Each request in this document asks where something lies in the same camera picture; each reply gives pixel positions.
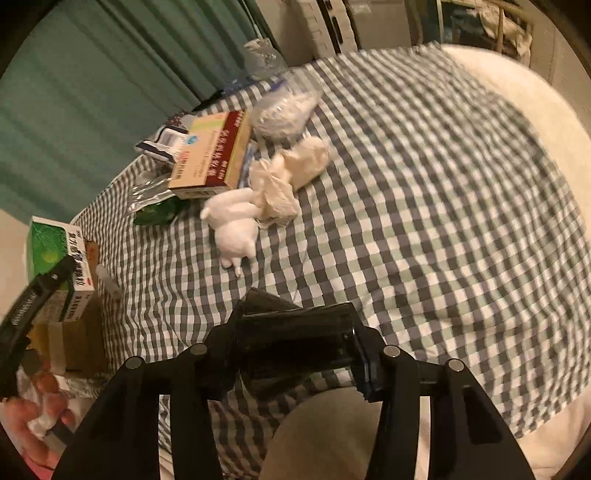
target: wall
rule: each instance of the wall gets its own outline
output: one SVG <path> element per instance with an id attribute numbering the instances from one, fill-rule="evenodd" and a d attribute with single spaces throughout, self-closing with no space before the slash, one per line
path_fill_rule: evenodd
<path id="1" fill-rule="evenodd" d="M 573 107 L 591 134 L 591 79 L 566 39 L 530 0 L 517 0 L 534 21 L 530 68 Z"/>
<path id="2" fill-rule="evenodd" d="M 591 134 L 591 78 L 566 39 L 556 31 L 551 85 L 570 103 Z"/>
<path id="3" fill-rule="evenodd" d="M 308 63 L 314 59 L 311 39 L 298 14 L 296 0 L 256 0 L 265 17 L 285 61 L 290 67 Z"/>
<path id="4" fill-rule="evenodd" d="M 3 317 L 27 285 L 22 253 L 28 226 L 0 210 L 0 317 Z"/>

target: gingham blanket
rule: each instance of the gingham blanket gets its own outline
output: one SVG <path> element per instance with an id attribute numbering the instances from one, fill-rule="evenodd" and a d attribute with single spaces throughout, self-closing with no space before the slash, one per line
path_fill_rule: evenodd
<path id="1" fill-rule="evenodd" d="M 418 359 L 463 359 L 518 437 L 589 380 L 589 246 L 577 205 L 529 123 L 437 46 L 360 51 L 308 65 L 325 88 L 307 130 L 338 152 L 298 195 L 302 215 L 262 230 L 244 277 L 219 264 L 200 203 L 170 226 L 125 214 L 140 157 L 80 215 L 125 290 L 104 294 L 113 368 L 177 355 L 251 286 L 302 306 L 352 301 Z M 209 111 L 251 106 L 262 82 Z M 280 145 L 259 139 L 261 155 Z M 269 403 L 240 385 L 211 402 L 223 470 L 256 477 L 265 445 L 304 399 L 350 385 L 325 372 Z M 160 439 L 170 448 L 169 403 Z"/>

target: bed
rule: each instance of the bed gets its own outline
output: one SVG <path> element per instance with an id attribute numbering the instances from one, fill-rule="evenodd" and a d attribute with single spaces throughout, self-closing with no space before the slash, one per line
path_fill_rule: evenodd
<path id="1" fill-rule="evenodd" d="M 517 62 L 476 48 L 443 49 L 531 121 L 568 180 L 584 219 L 589 219 L 591 196 L 587 185 L 591 173 L 586 165 L 591 141 L 570 105 L 545 80 Z M 315 396 L 281 424 L 265 458 L 261 480 L 363 478 L 379 412 L 379 404 L 365 403 L 354 388 Z M 561 480 L 571 472 L 589 448 L 590 423 L 591 388 L 587 387 L 551 420 L 519 439 L 538 480 Z M 427 477 L 429 436 L 428 403 L 422 403 L 417 480 Z"/>
<path id="2" fill-rule="evenodd" d="M 553 117 L 537 115 L 531 101 L 526 111 L 508 101 L 517 90 L 503 91 L 506 76 L 495 86 L 482 57 L 492 54 L 467 52 L 361 51 L 307 66 L 325 91 L 307 130 L 338 155 L 299 194 L 300 217 L 261 231 L 242 278 L 221 268 L 199 202 L 170 226 L 132 224 L 127 195 L 151 167 L 137 158 L 75 219 L 125 290 L 116 303 L 99 287 L 112 368 L 203 340 L 252 286 L 304 307 L 351 301 L 417 359 L 462 358 L 522 446 L 574 412 L 565 422 L 577 421 L 577 432 L 563 428 L 568 456 L 589 424 L 581 401 L 591 352 L 590 204 L 581 181 L 589 138 L 571 111 L 562 135 L 553 125 L 544 137 L 540 121 Z M 249 107 L 267 89 L 261 82 L 204 113 Z M 258 140 L 263 157 L 288 146 Z M 267 403 L 240 383 L 211 402 L 225 474 L 256 478 L 289 412 L 351 384 L 345 370 L 322 372 Z M 551 445 L 553 432 L 535 441 Z M 166 398 L 160 443 L 170 451 Z"/>

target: stuffed animal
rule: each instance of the stuffed animal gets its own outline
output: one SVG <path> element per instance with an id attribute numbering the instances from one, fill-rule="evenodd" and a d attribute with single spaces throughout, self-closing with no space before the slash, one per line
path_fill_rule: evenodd
<path id="1" fill-rule="evenodd" d="M 215 230 L 216 245 L 224 268 L 234 266 L 237 277 L 242 276 L 242 258 L 256 257 L 259 226 L 255 217 L 261 209 L 250 203 L 252 189 L 230 190 L 210 198 L 203 205 L 201 220 Z"/>

